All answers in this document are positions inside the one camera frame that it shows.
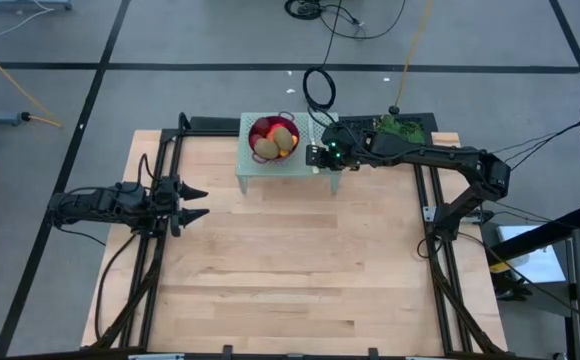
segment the black floor stripe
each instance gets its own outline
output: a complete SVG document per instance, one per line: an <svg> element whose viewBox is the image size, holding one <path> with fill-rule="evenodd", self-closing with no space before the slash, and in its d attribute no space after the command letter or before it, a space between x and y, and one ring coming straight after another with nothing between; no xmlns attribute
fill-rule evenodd
<svg viewBox="0 0 580 360"><path fill-rule="evenodd" d="M0 62L8 70L97 70L99 63Z"/></svg>
<svg viewBox="0 0 580 360"><path fill-rule="evenodd" d="M14 70L97 70L98 63L3 62ZM166 64L110 63L106 70L126 71L304 71L319 64ZM328 71L401 72L403 64L327 64ZM410 65L408 72L460 74L576 74L578 66Z"/></svg>
<svg viewBox="0 0 580 360"><path fill-rule="evenodd" d="M574 37L574 33L572 32L572 28L570 28L570 24L566 19L566 15L563 13L563 9L561 8L561 4L559 4L559 0L550 0L550 6L552 6L552 10L554 11L555 16L557 17L557 21L559 22L559 26L561 26L561 31L563 31L563 35L566 37L566 41L570 46L570 50L572 51L572 55L574 55L575 60L577 60L577 64L580 68L580 47L577 39Z"/></svg>
<svg viewBox="0 0 580 360"><path fill-rule="evenodd" d="M85 104L83 105L81 115L79 115L79 122L77 123L74 134L72 135L72 140L70 141L68 152L61 166L59 177L53 190L54 193L62 192L65 190L68 178L70 176L70 172L72 171L72 166L74 165L74 161L77 156L77 150L79 149L83 133L87 128L88 119L90 118L92 108L97 99L99 89L101 88L103 75L106 71L105 70L106 65L110 62L112 50L114 49L117 37L119 36L119 31L121 30L121 26L123 25L123 20L128 10L129 4L130 0L123 0L119 7L119 11L117 12L117 16L115 17L114 24L112 25L112 30L110 30L110 35L108 36L106 47L103 51L101 61L99 62L97 68L97 72L95 73L94 79L92 80L92 85L90 86L90 91L88 92ZM14 337L14 333L17 329L17 324L19 323L19 319L21 318L21 314L23 313L26 299L28 298L30 288L32 287L32 283L34 282L34 277L37 273L37 269L39 268L39 263L41 262L41 257L43 256L46 243L48 242L50 230L51 225L49 219L47 216L45 216L39 228L39 232L37 233L37 237L32 247L32 251L30 252L30 256L28 257L28 262L26 263L23 275L21 276L21 281L19 282L19 286L17 287L14 299L12 300L12 304L10 305L10 310L8 311L6 320L3 324L3 327L1 328L0 358L4 358L8 354L8 349L10 348L10 344L12 343L12 338Z"/></svg>
<svg viewBox="0 0 580 360"><path fill-rule="evenodd" d="M304 71L319 64L155 64L112 63L109 70L131 71ZM327 64L328 71L401 72L404 65ZM410 65L408 72L482 74L576 74L576 66Z"/></svg>

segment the gray floor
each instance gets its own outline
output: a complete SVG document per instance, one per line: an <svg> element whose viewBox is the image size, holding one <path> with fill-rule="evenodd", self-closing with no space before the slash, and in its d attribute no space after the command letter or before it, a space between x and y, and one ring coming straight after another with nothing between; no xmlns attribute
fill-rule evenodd
<svg viewBox="0 0 580 360"><path fill-rule="evenodd" d="M1 38L0 61L98 62L120 0L73 2L72 12L44 15ZM111 61L320 62L327 29L318 21L289 18L283 2L132 0ZM580 0L560 2L580 44ZM345 0L344 4L372 34L392 21L399 3ZM423 6L423 1L409 1L400 23L383 38L365 42L336 38L329 62L402 64ZM0 31L29 13L0 11ZM577 65L547 0L436 1L413 63ZM41 123L0 127L0 329L94 71L11 74L65 127ZM248 111L304 111L302 76L298 71L108 71L68 189L117 181L133 131L174 126L180 111L235 117ZM398 72L332 76L338 88L333 111L340 115L385 111L401 78ZM327 96L322 83L311 85L322 98ZM404 112L432 111L440 129L459 132L462 143L494 150L578 121L580 75L411 73L401 107ZM0 75L0 110L31 109ZM504 202L548 217L579 207L580 133L558 138L516 170ZM100 239L107 234L105 226L76 228ZM78 347L101 256L96 244L52 232L10 355ZM565 350L562 318L518 304L501 304L500 309L511 350L540 357Z"/></svg>

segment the bowl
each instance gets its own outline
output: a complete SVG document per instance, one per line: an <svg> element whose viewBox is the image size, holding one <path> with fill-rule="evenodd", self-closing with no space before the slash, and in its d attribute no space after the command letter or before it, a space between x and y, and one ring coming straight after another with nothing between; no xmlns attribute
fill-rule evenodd
<svg viewBox="0 0 580 360"><path fill-rule="evenodd" d="M280 112L279 115L276 115L276 116L264 116L263 119L266 119L268 121L269 127L273 127L276 124L283 125L286 129L288 129L288 131L290 131L290 134L297 137L297 143L292 147L292 150L290 150L290 152L286 156L279 155L274 159L264 159L261 156L255 154L254 145L250 142L250 138L252 137L252 135L259 133L257 131L257 129L255 129L254 124L252 124L252 126L250 127L250 131L248 132L248 145L250 146L250 149L252 150L252 160L254 160L260 164L265 164L268 162L275 162L275 163L282 162L283 160L292 156L292 154L297 149L297 146L299 146L299 143L301 142L301 135L299 135L299 129L297 128L297 125L295 125L295 123L294 123L294 115L292 115L289 112L284 111L284 112Z"/></svg>

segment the black cable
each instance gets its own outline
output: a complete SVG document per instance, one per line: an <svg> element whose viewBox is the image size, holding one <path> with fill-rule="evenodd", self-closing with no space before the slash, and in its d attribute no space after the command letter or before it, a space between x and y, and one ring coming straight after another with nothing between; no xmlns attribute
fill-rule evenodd
<svg viewBox="0 0 580 360"><path fill-rule="evenodd" d="M104 281L106 281L106 276L108 275L108 271L110 271L110 268L112 267L112 263L114 263L117 257L119 257L119 255L130 245L132 240L134 240L136 237L137 237L136 234L132 235L130 239L128 239L128 241L126 241L123 245L121 245L119 250L117 250L117 252L114 253L114 255L112 255L112 258L110 258L110 261L108 261L106 267L103 269L103 273L101 274L101 280L99 280L99 287L97 289L97 302L95 303L94 307L94 335L96 336L97 341L101 340L101 332L99 331L99 317L101 312L101 295L103 295L103 283Z"/></svg>
<svg viewBox="0 0 580 360"><path fill-rule="evenodd" d="M497 212L495 212L493 214L493 217L494 216L497 216L497 215L501 215L501 214L506 214L506 215L514 216L514 217L517 217L519 219L523 219L523 220L526 220L526 221L534 221L534 222L540 222L540 223L549 223L549 222L558 223L557 221L552 221L552 220L531 219L531 218L526 217L526 216L521 216L519 214L515 214L515 213L513 213L511 211L497 211Z"/></svg>
<svg viewBox="0 0 580 360"><path fill-rule="evenodd" d="M348 21L351 24L360 24L359 20L356 19L354 16L352 16L352 14L350 14L350 11L348 11L348 9L344 8L343 6L339 6L339 5L334 5L334 4L328 4L328 5L324 5L321 7L321 10L325 11L327 8L329 7L335 7L337 9L341 9L343 10L343 12L345 12L346 14L348 14L348 17L350 19L346 19L345 17L343 17L343 15L339 15L341 16L344 20Z"/></svg>
<svg viewBox="0 0 580 360"><path fill-rule="evenodd" d="M419 243L417 244L417 255L419 255L419 257L421 257L421 258L423 258L423 259L429 259L429 258L430 258L430 255L429 255L429 254L428 254L428 255L423 255L423 253L421 252L421 244L423 244L423 242L424 242L424 241L426 241L426 239L425 239L425 238L421 239L421 240L419 241ZM435 254L436 254L436 253L438 253L438 252L439 252L439 250L441 250L441 247L442 247L442 246L443 246L443 241L441 241L441 242L439 243L439 246L437 246L437 248L434 250L434 253L435 253Z"/></svg>
<svg viewBox="0 0 580 360"><path fill-rule="evenodd" d="M326 79L326 81L328 82L328 86L330 87L330 99L325 104L318 103L316 100L314 100L312 96L310 96L310 92L308 91L308 77L310 77L310 74L312 74L313 72L321 74L323 78ZM323 65L319 67L311 67L308 70L306 70L306 72L303 74L302 87L303 87L303 95L306 98L308 107L314 110L328 111L330 110L332 105L334 105L334 100L337 97L337 87L335 86L334 80L332 80L330 74L328 74L325 70L323 70Z"/></svg>
<svg viewBox="0 0 580 360"><path fill-rule="evenodd" d="M341 34L339 32L337 32L336 29L336 20L335 20L335 24L332 28L330 28L330 26L328 26L328 23L323 19L323 14L321 13L319 15L319 19L321 20L321 22L323 23L323 25L325 25L328 30L330 30L333 34L336 34L338 36L344 37L346 39L355 39L355 40L371 40L371 39L376 39L376 38L380 38L382 36L384 36L385 34L389 33L399 22L399 19L401 18L401 15L403 14L403 9L405 8L406 5L406 0L403 0L401 3L401 9L399 10L399 14L397 14L397 17L394 19L394 22L392 23L392 25L390 25L390 27L388 27L388 29L386 29L385 31L377 34L377 35L370 35L370 36L354 36L354 35L346 35L346 34Z"/></svg>
<svg viewBox="0 0 580 360"><path fill-rule="evenodd" d="M337 8L337 17L334 20L334 28L336 29L337 27L337 21L339 20L339 11L341 10L341 2L343 0L339 0L339 7ZM323 63L321 64L321 66L315 66L315 67L311 67L308 70L306 70L306 72L303 74L303 95L306 98L306 101L308 102L308 106L313 108L313 109L319 109L319 110L324 110L327 111L329 110L332 105L334 104L334 100L337 97L337 87L334 84L334 80L332 80L332 77L330 76L330 74L328 74L325 70L323 70L323 67L325 66L325 64L328 62L328 57L330 56L330 49L332 49L332 41L334 40L334 32L332 32L330 34L330 42L328 42L328 50L326 51L326 56L323 59ZM312 74L313 72L317 72L319 74L321 74L326 81L328 82L328 86L330 87L330 100L328 100L327 103L325 104L320 104L317 101L315 101L312 96L310 96L310 92L308 91L308 78L310 77L310 74Z"/></svg>
<svg viewBox="0 0 580 360"><path fill-rule="evenodd" d="M531 142L533 142L533 141L539 141L539 140L542 140L542 139L544 139L544 138L547 138L548 136L552 136L552 135L554 135L554 134L556 134L556 133L557 133L557 131L555 131L555 132L552 132L552 133L549 133L549 134L541 135L541 136L539 136L539 137L536 137L536 138L534 138L534 139L526 140L526 141L524 141L524 142L522 142L522 143L520 143L520 144L516 144L516 145L512 145L512 146L504 147L504 148L502 148L502 149L499 149L499 150L497 150L497 151L493 151L492 153L493 153L493 154L497 154L497 153L500 153L500 152L503 152L503 151L506 151L506 150L510 150L510 149L518 148L518 147L520 147L520 146L523 146L523 145L525 145L525 144L531 143Z"/></svg>
<svg viewBox="0 0 580 360"><path fill-rule="evenodd" d="M525 150L522 150L522 151L520 151L520 152L516 153L516 154L515 154L515 155L513 155L513 156L510 156L509 158L507 158L506 160L504 160L504 162L506 162L506 163L507 163L508 161L510 161L510 160L512 160L512 159L514 159L514 158L516 158L516 157L520 156L520 155L523 155L524 153L527 153L528 151L530 152L530 153L529 153L528 155L526 155L526 156L525 156L523 159L521 159L521 161L519 161L519 162L518 162L518 163L517 163L515 166L513 166L513 167L512 167L512 169L511 169L511 171L512 171L512 170L516 169L517 167L519 167L519 165L521 165L521 164L522 164L524 161L526 161L526 160L527 160L527 159L528 159L530 156L532 156L532 154L534 154L534 153L536 153L537 151L539 151L539 149L541 149L543 146L545 146L545 145L546 145L547 143L549 143L551 140L553 140L554 138L556 138L556 137L558 137L558 136L561 136L561 135L565 134L566 132L568 132L568 131L570 131L570 130L572 130L572 129L576 128L576 127L579 127L579 126L580 126L580 122L578 122L578 123L576 123L576 124L573 124L573 125L570 125L570 126L566 127L565 129L563 129L563 130L561 130L561 131L558 131L558 132L556 132L556 133L553 133L553 134L552 134L552 135L551 135L549 138L547 138L547 139L545 139L545 140L542 140L542 141L540 141L540 142L538 142L538 143L534 144L533 146L531 146L531 147L529 147L529 148L527 148L527 149L525 149ZM514 146L512 146L512 147L509 147L509 148L518 147L518 146L521 146L521 145L514 145Z"/></svg>
<svg viewBox="0 0 580 360"><path fill-rule="evenodd" d="M154 180L154 175L152 174L152 171L150 170L150 165L148 164L148 155L146 155L144 153L143 155L141 155L141 159L139 159L139 167L137 169L137 181L136 181L136 184L135 184L134 188L131 189L131 190L118 190L119 193L122 193L122 194L131 194L131 193L137 191L137 189L139 189L139 186L141 186L141 169L142 169L142 167L144 165L145 165L146 170L148 172L148 176L150 176L150 178ZM57 204L57 212L59 214L61 214L61 208L64 205L70 204L70 203L65 203L65 204L63 203L64 200L66 199L66 197L68 197L68 195L72 195L72 194L74 194L76 192L84 191L84 190L102 190L102 191L108 191L110 189L105 188L105 187L102 187L102 186L83 186L83 187L79 187L79 188L76 188L76 189L72 189L72 190L68 191L67 193L63 194L63 196L61 197L61 200L59 200L59 203Z"/></svg>
<svg viewBox="0 0 580 360"><path fill-rule="evenodd" d="M517 274L520 278L522 278L525 282L528 283L528 285L532 286L533 288L539 290L540 292L544 293L545 295L549 296L550 298L552 298L553 300L555 300L556 302L558 302L559 304L561 304L562 306L564 306L566 309L572 311L573 313L577 314L580 316L580 311L578 309L573 308L570 304L566 303L565 301L559 299L557 296L551 294L549 291L544 290L543 288L541 288L539 285L535 284L534 282L532 282L530 279L528 279L525 275L523 275L521 272L519 272L519 270L515 269L512 265L510 265L507 261L501 259L501 257L499 255L497 255L497 253L495 253L488 245L484 244L483 241L477 239L476 237L466 234L466 233L462 233L459 232L459 235L465 236L466 238L473 240L477 243L479 243L479 245L483 246L483 248L490 254L492 255L493 258L497 259L497 261L499 261L500 263L505 264L506 266L508 266L508 268L510 270L512 270L515 274Z"/></svg>
<svg viewBox="0 0 580 360"><path fill-rule="evenodd" d="M323 12L322 12L322 16L323 13L331 13L333 15L335 15L337 12L336 11L330 11L328 10L329 7L338 7L337 5L326 5L323 7ZM339 15L343 20L347 21L350 25L354 26L355 31L354 31L354 35L353 36L357 36L357 34L359 34L359 32L363 33L363 36L360 37L359 39L353 39L355 41L363 41L363 37L365 37L368 33L366 32L366 29L362 26L362 23L355 17L353 17L350 12L348 10L346 10L346 8L341 7L341 10L345 11L346 13L348 13L348 17L343 16L343 15Z"/></svg>
<svg viewBox="0 0 580 360"><path fill-rule="evenodd" d="M308 109L307 109L307 111L308 111L308 115L310 116L310 118L312 118L312 120L313 120L314 122L316 122L317 124L319 124L319 125L320 125L321 127L323 127L324 129L328 127L328 125L326 125L326 124L322 123L322 122L321 122L321 120L317 119L317 117L316 117L316 116L314 116L314 113L313 113L312 107L310 107L310 104L308 104ZM330 116L330 114L328 114L328 113L327 113L327 112L325 112L325 111L320 111L320 112L321 112L322 114L326 114L326 116L328 117L328 119L330 119L330 121L331 121L331 122L333 122L333 123L335 122L335 121L334 121L334 119L332 118L332 116Z"/></svg>
<svg viewBox="0 0 580 360"><path fill-rule="evenodd" d="M78 231L65 230L65 229L62 229L60 227L57 227L57 230L59 230L61 232L64 232L64 233L68 233L68 234L81 235L81 236L86 237L86 238L88 238L88 239L90 239L90 240L92 240L92 241L94 241L96 243L99 243L99 245L101 245L101 246L104 246L104 247L106 246L106 244L104 242L102 242L101 240L95 238L92 235L84 234L84 233L78 232Z"/></svg>

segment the yellow cable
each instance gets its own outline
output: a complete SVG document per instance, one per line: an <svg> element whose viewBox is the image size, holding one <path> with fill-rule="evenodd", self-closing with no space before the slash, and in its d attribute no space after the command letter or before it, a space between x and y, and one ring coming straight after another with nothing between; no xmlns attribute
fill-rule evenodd
<svg viewBox="0 0 580 360"><path fill-rule="evenodd" d="M421 33L426 29L426 24L428 23L428 18L430 17L430 10L432 9L432 0L428 0L426 2L426 9L419 20L419 29L414 34L414 38L412 39L412 45L410 45L410 51L408 51L408 56L406 57L406 63L403 67L403 75L401 75L401 84L399 85L399 93L397 94L397 100L394 102L395 106L399 106L399 100L401 99L401 94L403 93L403 89L406 87L406 76L408 76L408 66L410 66L410 60L412 59L412 55L414 54L415 49L417 48L417 43L419 42L419 36Z"/></svg>
<svg viewBox="0 0 580 360"><path fill-rule="evenodd" d="M35 99L32 95L28 94L22 87L21 85L19 85L13 78L12 76L10 76L10 74L8 74L0 65L0 71L3 74L3 76L6 77L6 79L10 80L10 82L17 88L19 89L19 91L28 98L28 100L30 100L33 104L35 104L39 109L41 109L41 111L43 111L48 117L50 118L56 118L56 116L54 116L54 114L52 112L50 112L50 110L46 109L45 106L41 105L41 103Z"/></svg>
<svg viewBox="0 0 580 360"><path fill-rule="evenodd" d="M38 120L38 121L44 122L46 124L54 125L56 127L62 127L62 125L60 123L58 123L56 121L48 120L46 118L42 118L41 116L30 115L29 117L30 117L30 119Z"/></svg>

